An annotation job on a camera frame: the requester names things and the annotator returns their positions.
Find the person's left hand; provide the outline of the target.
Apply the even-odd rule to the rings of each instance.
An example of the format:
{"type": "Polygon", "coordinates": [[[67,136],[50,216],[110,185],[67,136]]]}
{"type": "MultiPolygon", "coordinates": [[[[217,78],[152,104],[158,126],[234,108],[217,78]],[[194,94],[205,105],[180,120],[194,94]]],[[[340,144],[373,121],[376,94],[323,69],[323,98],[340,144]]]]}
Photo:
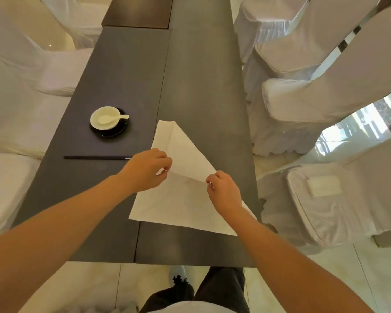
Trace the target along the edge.
{"type": "Polygon", "coordinates": [[[161,169],[170,170],[172,158],[158,148],[152,148],[134,155],[116,175],[128,194],[155,188],[164,182],[167,176],[156,176],[161,169]]]}

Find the person's right hand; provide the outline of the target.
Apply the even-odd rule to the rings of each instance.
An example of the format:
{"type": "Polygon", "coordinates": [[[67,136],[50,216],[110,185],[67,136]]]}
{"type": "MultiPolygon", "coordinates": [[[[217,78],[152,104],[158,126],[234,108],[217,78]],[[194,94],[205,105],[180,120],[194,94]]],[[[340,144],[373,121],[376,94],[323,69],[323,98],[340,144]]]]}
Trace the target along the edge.
{"type": "Polygon", "coordinates": [[[214,185],[214,198],[210,198],[215,210],[227,223],[240,216],[244,210],[240,190],[233,179],[223,171],[217,171],[206,178],[214,185]]]}

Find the large white cloth napkin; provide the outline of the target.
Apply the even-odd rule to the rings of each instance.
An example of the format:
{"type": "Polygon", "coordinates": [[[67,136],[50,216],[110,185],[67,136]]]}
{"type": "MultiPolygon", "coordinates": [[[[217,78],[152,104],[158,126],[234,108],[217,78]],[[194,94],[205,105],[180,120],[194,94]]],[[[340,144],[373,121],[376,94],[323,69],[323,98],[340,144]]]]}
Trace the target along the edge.
{"type": "Polygon", "coordinates": [[[209,199],[205,180],[216,169],[176,122],[158,122],[152,148],[172,166],[159,186],[137,193],[129,219],[236,236],[209,199]]]}

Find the person's left forearm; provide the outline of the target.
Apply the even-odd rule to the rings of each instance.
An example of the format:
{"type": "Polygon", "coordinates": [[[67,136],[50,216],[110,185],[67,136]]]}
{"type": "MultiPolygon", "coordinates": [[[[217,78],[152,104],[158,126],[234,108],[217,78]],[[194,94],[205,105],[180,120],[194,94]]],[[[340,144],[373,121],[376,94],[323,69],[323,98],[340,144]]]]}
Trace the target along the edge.
{"type": "Polygon", "coordinates": [[[134,190],[116,174],[0,235],[0,313],[18,313],[134,190]]]}

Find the person's right forearm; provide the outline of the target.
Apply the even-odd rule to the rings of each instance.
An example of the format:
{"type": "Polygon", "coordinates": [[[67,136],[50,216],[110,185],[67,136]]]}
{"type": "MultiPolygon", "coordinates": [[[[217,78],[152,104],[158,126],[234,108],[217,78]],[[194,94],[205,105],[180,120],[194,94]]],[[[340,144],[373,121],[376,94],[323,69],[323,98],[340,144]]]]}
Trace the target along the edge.
{"type": "Polygon", "coordinates": [[[219,213],[235,231],[286,313],[374,313],[340,279],[259,223],[243,207],[219,213]]]}

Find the black saucer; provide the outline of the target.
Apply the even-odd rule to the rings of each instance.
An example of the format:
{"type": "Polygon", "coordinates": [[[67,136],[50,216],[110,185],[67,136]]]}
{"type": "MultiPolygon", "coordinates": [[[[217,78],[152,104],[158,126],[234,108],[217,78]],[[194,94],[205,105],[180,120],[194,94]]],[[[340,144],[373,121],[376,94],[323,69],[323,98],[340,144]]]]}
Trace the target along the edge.
{"type": "Polygon", "coordinates": [[[104,106],[95,110],[89,119],[89,128],[98,138],[112,138],[121,134],[127,127],[129,115],[113,106],[104,106]],[[112,121],[101,123],[101,117],[114,117],[112,121]]]}

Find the black chopsticks pair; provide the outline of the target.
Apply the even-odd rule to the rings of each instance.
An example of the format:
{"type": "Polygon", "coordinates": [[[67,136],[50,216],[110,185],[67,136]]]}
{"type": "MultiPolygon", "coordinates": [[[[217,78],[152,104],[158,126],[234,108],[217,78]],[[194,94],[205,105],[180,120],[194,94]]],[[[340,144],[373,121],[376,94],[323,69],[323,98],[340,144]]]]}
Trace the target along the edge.
{"type": "Polygon", "coordinates": [[[105,160],[105,161],[127,161],[131,157],[127,156],[63,156],[63,159],[69,160],[105,160]]]}

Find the white ceramic spoon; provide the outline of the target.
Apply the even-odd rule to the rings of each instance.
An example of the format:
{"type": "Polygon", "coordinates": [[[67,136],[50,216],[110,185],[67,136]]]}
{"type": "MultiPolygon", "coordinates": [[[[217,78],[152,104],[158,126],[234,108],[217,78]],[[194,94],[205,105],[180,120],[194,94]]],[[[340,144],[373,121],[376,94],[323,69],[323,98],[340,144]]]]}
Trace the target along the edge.
{"type": "Polygon", "coordinates": [[[124,115],[116,115],[116,116],[113,116],[113,115],[102,115],[98,118],[98,123],[101,124],[101,125],[106,125],[106,124],[109,124],[109,123],[112,123],[112,122],[118,122],[119,120],[121,119],[129,119],[129,115],[127,114],[124,114],[124,115]]]}

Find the white ceramic bowl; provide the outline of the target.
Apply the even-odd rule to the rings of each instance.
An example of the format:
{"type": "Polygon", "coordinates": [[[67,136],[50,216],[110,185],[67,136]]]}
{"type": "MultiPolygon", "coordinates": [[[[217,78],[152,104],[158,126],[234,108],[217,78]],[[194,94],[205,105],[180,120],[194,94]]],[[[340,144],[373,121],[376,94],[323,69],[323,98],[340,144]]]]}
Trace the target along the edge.
{"type": "Polygon", "coordinates": [[[113,106],[103,106],[95,110],[89,119],[92,128],[106,131],[114,128],[120,121],[120,110],[113,106]]]}

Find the person's grey shoe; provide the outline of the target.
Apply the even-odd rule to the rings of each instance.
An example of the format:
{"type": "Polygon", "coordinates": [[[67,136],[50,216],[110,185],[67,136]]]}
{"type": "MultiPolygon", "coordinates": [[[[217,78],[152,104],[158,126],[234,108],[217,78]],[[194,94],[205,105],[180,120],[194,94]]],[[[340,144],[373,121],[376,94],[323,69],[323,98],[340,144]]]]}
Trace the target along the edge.
{"type": "Polygon", "coordinates": [[[189,289],[193,291],[193,287],[188,282],[186,270],[182,265],[174,265],[169,268],[168,282],[174,291],[189,289]]]}

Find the person's black trousers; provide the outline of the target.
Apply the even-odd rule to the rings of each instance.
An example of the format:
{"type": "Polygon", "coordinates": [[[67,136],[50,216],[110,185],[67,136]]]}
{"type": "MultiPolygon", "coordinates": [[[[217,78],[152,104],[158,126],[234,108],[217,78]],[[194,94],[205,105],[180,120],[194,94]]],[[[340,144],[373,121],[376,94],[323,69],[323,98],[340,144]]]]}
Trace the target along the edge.
{"type": "Polygon", "coordinates": [[[210,267],[196,291],[174,291],[171,287],[158,291],[146,300],[139,313],[163,309],[181,301],[204,301],[224,306],[236,313],[250,313],[244,290],[242,268],[210,267]]]}

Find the small folded white napkin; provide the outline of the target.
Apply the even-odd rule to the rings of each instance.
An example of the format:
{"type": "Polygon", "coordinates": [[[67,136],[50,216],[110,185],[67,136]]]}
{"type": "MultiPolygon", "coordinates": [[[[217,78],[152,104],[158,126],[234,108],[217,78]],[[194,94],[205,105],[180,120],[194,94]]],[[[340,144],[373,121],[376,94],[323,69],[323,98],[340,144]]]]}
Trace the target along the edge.
{"type": "Polygon", "coordinates": [[[315,176],[307,180],[312,197],[333,196],[343,193],[340,179],[335,175],[315,176]]]}

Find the person's white shirt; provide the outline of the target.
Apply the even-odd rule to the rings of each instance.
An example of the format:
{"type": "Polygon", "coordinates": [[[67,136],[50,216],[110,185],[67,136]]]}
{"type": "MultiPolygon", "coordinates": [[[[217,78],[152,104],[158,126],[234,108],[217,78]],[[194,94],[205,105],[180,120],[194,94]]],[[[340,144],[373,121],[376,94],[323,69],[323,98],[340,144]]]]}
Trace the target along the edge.
{"type": "Polygon", "coordinates": [[[224,306],[204,301],[181,301],[163,309],[149,310],[147,313],[236,313],[224,306]]]}

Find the white covered chair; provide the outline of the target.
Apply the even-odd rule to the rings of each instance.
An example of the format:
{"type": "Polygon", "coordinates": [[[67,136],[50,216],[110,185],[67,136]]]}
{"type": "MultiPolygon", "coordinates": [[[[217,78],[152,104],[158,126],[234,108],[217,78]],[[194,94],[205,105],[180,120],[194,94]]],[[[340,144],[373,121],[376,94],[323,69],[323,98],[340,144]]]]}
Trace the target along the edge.
{"type": "Polygon", "coordinates": [[[38,92],[0,62],[0,147],[42,159],[70,99],[38,92]]]}
{"type": "Polygon", "coordinates": [[[313,80],[269,79],[248,102],[252,152],[311,151],[322,131],[391,94],[391,7],[313,80]]]}
{"type": "Polygon", "coordinates": [[[380,1],[309,0],[286,36],[253,47],[243,68],[247,104],[268,79],[309,80],[354,28],[368,24],[380,1]]]}
{"type": "Polygon", "coordinates": [[[243,0],[234,22],[240,60],[244,65],[253,47],[286,36],[309,0],[243,0]]]}
{"type": "Polygon", "coordinates": [[[71,36],[77,50],[94,48],[103,29],[102,21],[112,0],[40,0],[71,36]]]}
{"type": "Polygon", "coordinates": [[[0,7],[0,63],[41,93],[71,97],[92,48],[47,51],[26,36],[0,7]]]}
{"type": "Polygon", "coordinates": [[[303,163],[257,181],[261,222],[306,254],[391,231],[391,139],[340,161],[303,163]],[[335,175],[343,193],[312,197],[307,180],[335,175]]]}
{"type": "Polygon", "coordinates": [[[39,159],[0,152],[0,235],[11,228],[40,163],[39,159]]]}

